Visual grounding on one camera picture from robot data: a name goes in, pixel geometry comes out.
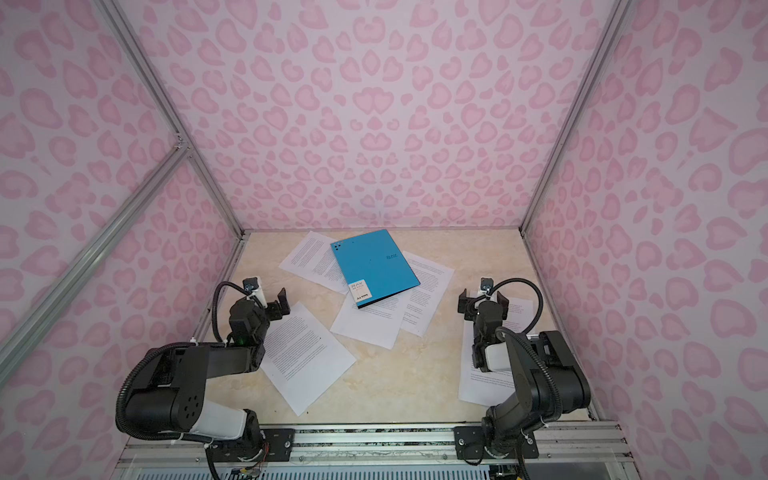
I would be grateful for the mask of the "printed paper sheet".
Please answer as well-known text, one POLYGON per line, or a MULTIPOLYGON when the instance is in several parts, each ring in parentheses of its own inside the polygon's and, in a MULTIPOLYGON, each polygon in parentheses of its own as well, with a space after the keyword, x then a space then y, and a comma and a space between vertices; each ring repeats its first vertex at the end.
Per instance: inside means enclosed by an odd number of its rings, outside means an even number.
POLYGON ((397 340, 406 309, 406 293, 358 308, 348 293, 331 332, 391 350, 397 340))
POLYGON ((260 369, 290 409, 302 415, 356 362, 301 303, 271 324, 260 369))
MULTIPOLYGON (((512 298, 508 319, 503 325, 515 332, 521 332, 533 319, 534 302, 512 298)), ((507 400, 514 392, 507 347, 504 343, 490 347, 490 365, 493 371, 485 372, 476 368, 472 361, 473 323, 464 322, 461 360, 461 377, 458 397, 460 400, 483 405, 497 405, 507 400)))

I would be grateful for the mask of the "blue folder black inside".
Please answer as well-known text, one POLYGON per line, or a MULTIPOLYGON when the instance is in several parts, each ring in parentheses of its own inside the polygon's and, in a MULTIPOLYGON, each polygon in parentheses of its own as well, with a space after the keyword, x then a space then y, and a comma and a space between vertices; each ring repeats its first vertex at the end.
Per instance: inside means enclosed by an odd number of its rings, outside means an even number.
POLYGON ((387 230, 332 242, 330 248, 358 308, 420 285, 418 277, 387 230))

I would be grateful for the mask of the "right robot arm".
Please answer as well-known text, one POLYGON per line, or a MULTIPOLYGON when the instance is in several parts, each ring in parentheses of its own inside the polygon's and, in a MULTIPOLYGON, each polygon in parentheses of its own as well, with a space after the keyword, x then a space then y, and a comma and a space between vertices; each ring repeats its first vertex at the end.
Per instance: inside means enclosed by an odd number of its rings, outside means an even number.
POLYGON ((533 290, 538 305, 522 328, 508 323, 511 300, 496 287, 458 296, 457 312, 471 325, 471 366, 483 374, 509 374, 513 385, 478 427, 454 429, 457 458, 470 465, 486 458, 537 458, 534 432, 591 403, 586 376, 562 334, 533 332, 543 312, 543 295, 533 290))

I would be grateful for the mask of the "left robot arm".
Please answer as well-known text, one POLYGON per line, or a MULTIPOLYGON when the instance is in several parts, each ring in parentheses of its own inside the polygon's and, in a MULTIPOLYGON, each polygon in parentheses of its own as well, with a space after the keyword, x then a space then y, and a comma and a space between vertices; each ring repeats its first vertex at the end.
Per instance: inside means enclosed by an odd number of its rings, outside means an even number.
POLYGON ((256 288, 242 287, 241 292, 230 308, 227 340, 167 344, 149 350, 136 364, 116 399, 120 432, 145 441, 200 443, 213 464, 271 457, 254 411, 205 398, 210 379, 258 371, 271 323, 291 313, 285 289, 271 302, 256 288))

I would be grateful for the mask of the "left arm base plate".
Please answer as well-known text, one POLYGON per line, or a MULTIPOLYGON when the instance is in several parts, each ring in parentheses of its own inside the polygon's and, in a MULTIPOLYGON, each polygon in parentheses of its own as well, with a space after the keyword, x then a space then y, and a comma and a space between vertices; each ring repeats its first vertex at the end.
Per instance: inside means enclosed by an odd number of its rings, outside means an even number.
POLYGON ((288 462, 295 440, 295 429, 261 429, 237 440, 217 440, 206 449, 206 458, 214 463, 288 462))

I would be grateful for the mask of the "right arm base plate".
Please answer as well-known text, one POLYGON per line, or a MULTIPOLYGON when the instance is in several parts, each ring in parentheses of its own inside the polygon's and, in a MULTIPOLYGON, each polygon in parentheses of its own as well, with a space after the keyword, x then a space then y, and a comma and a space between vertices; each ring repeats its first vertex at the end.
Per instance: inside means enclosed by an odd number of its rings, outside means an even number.
POLYGON ((481 460, 511 459, 519 455, 525 460, 538 459, 539 449, 532 434, 506 440, 495 440, 489 428, 460 425, 452 429, 456 457, 469 463, 481 460))

